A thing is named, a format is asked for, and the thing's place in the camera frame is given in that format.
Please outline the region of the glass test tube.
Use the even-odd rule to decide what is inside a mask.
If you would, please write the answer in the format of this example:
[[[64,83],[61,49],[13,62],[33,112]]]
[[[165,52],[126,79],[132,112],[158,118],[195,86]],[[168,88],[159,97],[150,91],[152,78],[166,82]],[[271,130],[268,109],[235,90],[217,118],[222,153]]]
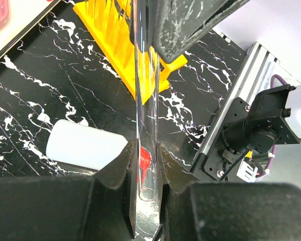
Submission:
[[[106,6],[106,0],[85,1],[86,14],[93,20],[94,27],[99,31],[104,27],[104,12],[106,11]]]
[[[114,55],[115,58],[125,69],[130,60],[130,16],[131,16],[131,2],[127,1],[123,15],[119,19],[118,36],[115,44]]]
[[[143,201],[157,194],[160,57],[152,44],[156,7],[157,1],[132,1],[138,195]]]

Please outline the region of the yellow test tube rack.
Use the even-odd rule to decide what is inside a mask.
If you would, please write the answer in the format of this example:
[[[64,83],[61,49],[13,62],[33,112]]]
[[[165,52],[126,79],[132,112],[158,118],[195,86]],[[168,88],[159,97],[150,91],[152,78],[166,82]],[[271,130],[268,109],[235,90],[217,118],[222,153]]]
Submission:
[[[73,10],[136,99],[134,45],[129,39],[131,3],[132,1],[84,1],[76,3]],[[150,47],[150,53],[143,54],[145,70],[150,70],[151,63],[155,67],[152,75],[144,75],[140,81],[143,105],[155,90],[155,72],[159,60],[160,67],[163,67],[159,74],[159,92],[169,88],[169,75],[188,62],[183,54],[170,64],[161,58],[158,60],[154,54],[153,47]],[[151,83],[146,85],[145,78],[152,78]]]

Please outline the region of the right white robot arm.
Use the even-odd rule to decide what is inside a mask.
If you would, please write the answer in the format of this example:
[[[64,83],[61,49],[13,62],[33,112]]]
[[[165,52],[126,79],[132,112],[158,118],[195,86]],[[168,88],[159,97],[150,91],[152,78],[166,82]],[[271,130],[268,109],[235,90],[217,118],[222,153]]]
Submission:
[[[172,63],[245,4],[246,1],[157,1],[152,44],[165,62]],[[218,137],[222,137],[226,148],[236,152],[247,148],[264,153],[273,145],[300,143],[301,85],[287,84],[258,93],[245,117],[226,123],[231,102],[239,94],[249,96],[250,87],[255,85],[248,77],[252,58],[245,58],[199,154],[208,154]]]

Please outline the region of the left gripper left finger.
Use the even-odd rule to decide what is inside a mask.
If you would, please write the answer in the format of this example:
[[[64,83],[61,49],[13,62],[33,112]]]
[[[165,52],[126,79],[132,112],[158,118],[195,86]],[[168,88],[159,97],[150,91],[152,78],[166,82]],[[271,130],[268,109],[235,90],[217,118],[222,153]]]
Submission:
[[[0,178],[0,240],[131,240],[137,142],[92,176]]]

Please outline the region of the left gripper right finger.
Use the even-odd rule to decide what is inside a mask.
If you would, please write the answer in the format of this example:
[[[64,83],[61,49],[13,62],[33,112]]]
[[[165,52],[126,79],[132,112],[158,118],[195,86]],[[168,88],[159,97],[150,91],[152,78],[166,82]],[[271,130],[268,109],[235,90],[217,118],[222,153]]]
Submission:
[[[301,240],[301,189],[203,182],[158,144],[163,240]]]

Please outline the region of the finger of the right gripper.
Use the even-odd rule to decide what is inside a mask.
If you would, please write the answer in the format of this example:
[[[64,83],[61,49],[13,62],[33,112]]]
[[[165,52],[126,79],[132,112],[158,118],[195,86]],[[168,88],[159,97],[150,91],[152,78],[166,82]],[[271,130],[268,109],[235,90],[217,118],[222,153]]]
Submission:
[[[153,47],[172,63],[248,0],[157,1]]]

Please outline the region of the white wash bottle red cap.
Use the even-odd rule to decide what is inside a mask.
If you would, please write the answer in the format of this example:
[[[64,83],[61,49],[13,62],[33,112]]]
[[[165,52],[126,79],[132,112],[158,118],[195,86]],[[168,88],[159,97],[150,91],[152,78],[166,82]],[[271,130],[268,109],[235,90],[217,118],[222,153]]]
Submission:
[[[137,177],[142,188],[156,184],[153,158],[145,144],[123,135],[89,126],[58,120],[48,138],[46,156],[56,162],[97,171],[108,182],[125,178],[137,156]]]

